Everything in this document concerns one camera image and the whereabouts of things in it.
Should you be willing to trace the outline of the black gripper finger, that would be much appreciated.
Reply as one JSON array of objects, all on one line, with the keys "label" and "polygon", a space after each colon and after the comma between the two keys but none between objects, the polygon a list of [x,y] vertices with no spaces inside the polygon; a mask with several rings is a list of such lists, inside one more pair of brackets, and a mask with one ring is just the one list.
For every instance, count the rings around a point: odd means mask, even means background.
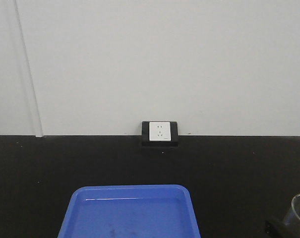
[{"label": "black gripper finger", "polygon": [[265,221],[265,233],[271,238],[292,238],[293,234],[287,227],[276,219]]}]

